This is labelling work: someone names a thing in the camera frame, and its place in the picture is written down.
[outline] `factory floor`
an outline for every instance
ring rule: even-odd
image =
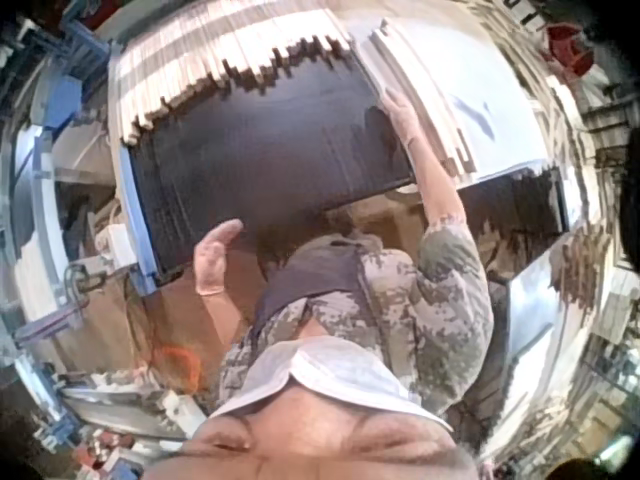
[[[497,240],[512,232],[553,231],[557,212],[548,206],[552,187],[542,182],[541,187],[532,188],[538,183],[531,178],[500,177],[461,191],[481,258],[495,257]],[[356,202],[348,210],[360,230],[379,235],[385,246],[415,258],[426,228],[418,201],[417,195],[390,192]],[[508,275],[523,268],[526,260],[520,266],[517,263],[502,261],[500,268]],[[264,285],[255,255],[231,250],[227,288],[247,319],[253,317]],[[52,359],[58,368],[91,372],[150,363],[166,384],[186,392],[211,385],[223,357],[204,304],[194,292],[190,268],[146,298],[140,298],[123,278],[112,279],[102,291],[91,294],[84,317],[82,329],[44,342],[40,357]]]

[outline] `camouflage shirt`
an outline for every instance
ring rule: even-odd
[[[376,354],[425,409],[440,414],[460,400],[480,372],[493,329],[487,280],[468,227],[456,220],[429,227],[417,266],[405,252],[383,249],[379,240],[364,245],[375,324],[363,320],[348,292],[290,303],[257,343],[246,335],[227,353],[211,392],[216,408],[241,388],[255,358],[295,338],[309,318]]]

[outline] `person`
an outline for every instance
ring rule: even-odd
[[[253,325],[224,287],[239,220],[195,248],[196,290],[230,348],[216,409],[145,478],[478,478],[441,415],[476,379],[493,329],[487,281],[449,176],[401,94],[383,110],[409,152],[428,228],[417,266],[372,235],[328,235],[273,275]]]

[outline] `white face mask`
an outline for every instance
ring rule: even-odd
[[[290,378],[335,400],[389,412],[442,419],[410,400],[409,391],[374,354],[337,337],[310,337],[267,348],[247,372],[240,391],[211,417],[246,407],[282,390]]]

